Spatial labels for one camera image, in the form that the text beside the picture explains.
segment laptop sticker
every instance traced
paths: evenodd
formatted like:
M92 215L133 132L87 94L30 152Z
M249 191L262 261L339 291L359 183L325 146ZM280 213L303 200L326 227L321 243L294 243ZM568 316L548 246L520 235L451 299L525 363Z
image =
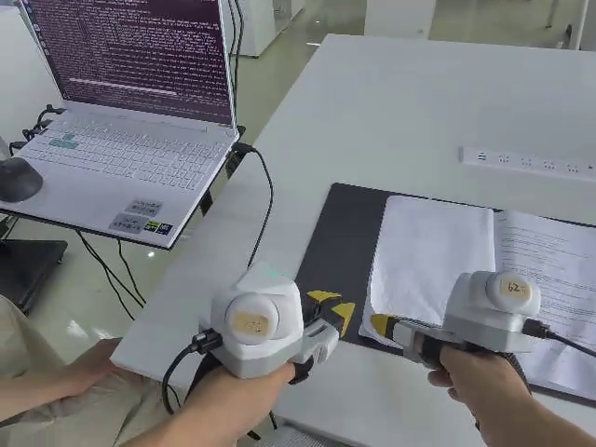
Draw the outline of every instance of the laptop sticker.
M125 212L132 212L133 214L141 214L142 216L156 217L163 206L163 202L156 200L148 200L146 198L135 198L130 205L127 206Z
M171 231L171 229L172 229L172 225L163 223L159 226L159 228L157 228L157 233L159 235L167 236L169 234L169 232Z
M110 229L138 235L144 229L148 220L149 219L146 217L134 216L132 214L124 214L121 212L115 217L114 221L110 223Z
M157 228L159 228L159 226L161 225L161 223L156 222L156 221L149 221L145 224L145 231L151 231L152 233L154 233L155 231L157 231Z

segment black mat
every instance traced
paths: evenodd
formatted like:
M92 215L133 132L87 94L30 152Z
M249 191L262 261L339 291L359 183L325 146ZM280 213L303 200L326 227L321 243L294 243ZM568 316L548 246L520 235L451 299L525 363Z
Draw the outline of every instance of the black mat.
M334 183L306 249L296 283L303 296L308 291L329 291L341 293L346 303L356 304L344 341L400 355L400 349L381 345L358 334L376 242L386 201L390 196L410 195ZM532 388L544 394L596 407L596 401L593 400L542 386Z

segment laptop screen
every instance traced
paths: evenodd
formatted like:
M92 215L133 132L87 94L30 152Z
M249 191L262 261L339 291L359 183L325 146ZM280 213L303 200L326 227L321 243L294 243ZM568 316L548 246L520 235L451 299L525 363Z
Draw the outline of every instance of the laptop screen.
M21 0L65 100L232 124L219 0Z

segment pants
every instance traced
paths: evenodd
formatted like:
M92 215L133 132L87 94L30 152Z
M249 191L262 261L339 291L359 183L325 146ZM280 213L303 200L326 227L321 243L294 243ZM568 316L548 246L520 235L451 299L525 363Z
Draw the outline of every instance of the pants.
M61 366L19 309L0 296L0 378L47 373ZM81 396L52 402L0 425L0 445L118 446L166 417L156 382L119 372Z

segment white paper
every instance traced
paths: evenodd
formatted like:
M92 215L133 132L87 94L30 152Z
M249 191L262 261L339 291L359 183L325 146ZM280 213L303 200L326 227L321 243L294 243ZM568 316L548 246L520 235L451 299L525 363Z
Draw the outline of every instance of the white paper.
M371 313L441 323L457 278L463 272L494 270L493 215L483 208L391 197L374 254L360 333L386 343L375 336Z
M564 337L596 348L596 230L519 212L495 217L496 264L540 288L538 319ZM531 382L596 397L596 359L561 343L539 341L520 362Z

